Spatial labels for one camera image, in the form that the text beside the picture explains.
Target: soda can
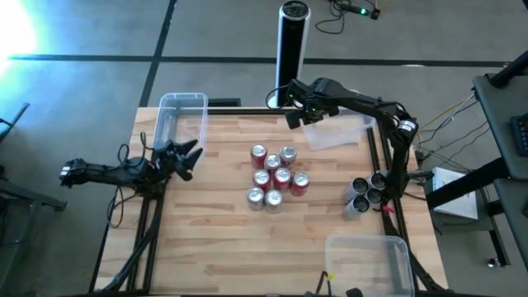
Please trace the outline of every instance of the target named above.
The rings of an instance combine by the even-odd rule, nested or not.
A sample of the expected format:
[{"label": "soda can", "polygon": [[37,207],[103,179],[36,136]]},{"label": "soda can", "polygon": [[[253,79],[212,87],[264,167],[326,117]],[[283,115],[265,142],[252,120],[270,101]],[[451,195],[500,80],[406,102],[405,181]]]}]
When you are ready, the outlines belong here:
[{"label": "soda can", "polygon": [[279,169],[281,167],[281,158],[277,154],[271,154],[266,157],[266,161],[264,162],[264,168],[273,175],[275,173],[275,170]]},{"label": "soda can", "polygon": [[279,168],[273,175],[273,188],[279,191],[288,191],[291,182],[291,172],[288,168]]},{"label": "soda can", "polygon": [[290,192],[293,196],[302,196],[308,190],[310,177],[306,172],[297,172],[290,183]]},{"label": "soda can", "polygon": [[286,146],[280,149],[280,161],[283,167],[290,167],[297,158],[297,150],[294,147]]},{"label": "soda can", "polygon": [[253,145],[251,148],[251,164],[255,169],[264,169],[266,161],[267,148],[262,144]]},{"label": "soda can", "polygon": [[366,192],[365,198],[370,202],[372,207],[379,206],[383,200],[383,193],[378,189],[372,188]]},{"label": "soda can", "polygon": [[348,185],[343,193],[343,200],[345,203],[350,202],[357,196],[364,195],[369,190],[369,183],[365,178],[355,178],[350,185]]},{"label": "soda can", "polygon": [[266,210],[271,213],[281,212],[282,199],[282,193],[278,190],[271,190],[267,192],[266,199],[264,200]]},{"label": "soda can", "polygon": [[364,196],[357,196],[352,199],[343,210],[342,218],[351,220],[366,212],[369,209],[369,201]]},{"label": "soda can", "polygon": [[387,186],[387,177],[381,173],[375,173],[368,179],[369,186],[378,190],[383,190]]},{"label": "soda can", "polygon": [[271,186],[270,174],[264,169],[255,171],[253,174],[253,185],[258,186],[264,192],[269,191]]},{"label": "soda can", "polygon": [[255,186],[247,190],[246,200],[251,210],[261,210],[264,207],[264,191]]}]

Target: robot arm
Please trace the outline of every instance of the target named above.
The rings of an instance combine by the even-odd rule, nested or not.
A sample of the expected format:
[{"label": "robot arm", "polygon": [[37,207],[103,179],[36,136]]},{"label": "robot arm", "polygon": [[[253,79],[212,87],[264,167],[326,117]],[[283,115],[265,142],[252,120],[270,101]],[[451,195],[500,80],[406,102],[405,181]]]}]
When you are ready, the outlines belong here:
[{"label": "robot arm", "polygon": [[339,106],[378,120],[394,149],[385,196],[390,200],[403,195],[408,184],[408,150],[418,131],[418,124],[401,104],[349,91],[329,78],[318,78],[309,86],[294,79],[287,87],[286,96],[297,108],[286,114],[291,129],[298,128],[301,120],[309,125],[322,120],[324,115],[336,116],[339,114]]},{"label": "robot arm", "polygon": [[174,172],[184,181],[192,179],[192,169],[203,149],[190,153],[197,140],[178,144],[168,140],[152,151],[150,161],[145,157],[126,159],[117,167],[87,163],[81,158],[68,161],[60,173],[61,186],[72,187],[86,182],[127,186],[135,191],[167,180]]}]

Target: wooden table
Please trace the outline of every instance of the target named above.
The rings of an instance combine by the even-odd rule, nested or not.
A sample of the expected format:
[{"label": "wooden table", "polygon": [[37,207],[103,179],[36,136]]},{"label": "wooden table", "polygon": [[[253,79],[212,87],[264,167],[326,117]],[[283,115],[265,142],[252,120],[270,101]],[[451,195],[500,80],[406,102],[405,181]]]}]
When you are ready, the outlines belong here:
[{"label": "wooden table", "polygon": [[[152,143],[157,112],[138,109],[130,156],[141,154],[140,131]],[[375,137],[378,155],[383,156],[380,137]],[[305,196],[285,195],[280,214],[251,211],[245,200],[253,173],[249,149],[261,142],[270,152],[295,146],[294,170],[311,177]],[[366,136],[358,144],[313,152],[303,130],[289,130],[284,116],[210,115],[205,156],[192,181],[173,178],[167,187],[151,294],[303,294],[315,289],[324,270],[328,235],[384,234],[379,213],[369,211],[350,222],[340,216],[344,187],[354,177],[372,174]],[[415,169],[412,153],[409,170]],[[407,192],[424,196],[420,186],[409,185]],[[123,224],[108,231],[96,289],[108,284],[132,252],[141,199],[127,202]],[[426,202],[404,197],[402,204],[412,251],[446,287]],[[119,215],[117,208],[114,219]],[[142,271],[140,267],[138,285]]]}]

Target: transparent plastic container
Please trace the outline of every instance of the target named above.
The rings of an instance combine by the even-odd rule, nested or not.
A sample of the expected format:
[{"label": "transparent plastic container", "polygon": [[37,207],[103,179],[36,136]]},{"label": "transparent plastic container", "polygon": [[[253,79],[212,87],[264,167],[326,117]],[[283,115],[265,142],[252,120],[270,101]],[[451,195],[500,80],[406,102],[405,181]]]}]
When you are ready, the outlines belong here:
[{"label": "transparent plastic container", "polygon": [[394,236],[332,234],[326,241],[332,294],[358,288],[365,297],[413,297],[407,244]]},{"label": "transparent plastic container", "polygon": [[195,149],[203,148],[205,156],[207,136],[207,106],[209,98],[202,93],[168,93],[159,103],[158,119],[154,130],[154,147],[167,140],[185,143],[197,139]]},{"label": "transparent plastic container", "polygon": [[315,124],[303,125],[303,132],[310,149],[320,150],[341,144],[357,144],[363,133],[375,125],[375,118],[339,107],[338,115],[326,115],[324,120]]}]

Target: gray floor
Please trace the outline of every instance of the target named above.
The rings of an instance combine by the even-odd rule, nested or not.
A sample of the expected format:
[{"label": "gray floor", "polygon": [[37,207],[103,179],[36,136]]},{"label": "gray floor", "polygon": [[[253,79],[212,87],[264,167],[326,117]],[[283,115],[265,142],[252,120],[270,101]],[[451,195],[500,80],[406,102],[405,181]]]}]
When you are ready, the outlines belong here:
[{"label": "gray floor", "polygon": [[[166,56],[275,57],[276,11],[281,0],[179,0],[172,16]],[[347,16],[343,35],[317,32],[329,18],[323,0],[307,1],[313,21],[307,56],[346,59],[512,60],[528,48],[528,11],[521,0],[501,2],[418,0],[381,2],[372,21]],[[34,54],[152,55],[168,0],[24,1],[35,28]],[[31,106],[0,145],[0,163],[11,181],[68,201],[63,213],[45,210],[16,269],[12,292],[39,296],[87,290],[105,227],[111,186],[59,187],[63,163],[83,157],[116,163],[126,143],[150,63],[12,61],[0,76],[0,116],[21,101]],[[361,92],[402,102],[425,123],[470,94],[471,78],[497,68],[417,68],[305,65],[302,79],[335,78]],[[148,106],[166,92],[204,92],[240,97],[262,106],[274,82],[272,64],[161,63]],[[484,122],[480,107],[455,117],[425,146],[439,147]],[[461,145],[446,148],[450,156]],[[477,167],[498,155],[491,133],[454,160]],[[424,168],[440,161],[429,158]],[[513,265],[489,269],[493,248],[486,233],[438,236],[450,288],[497,296],[526,296],[527,273],[506,220],[499,227]]]}]

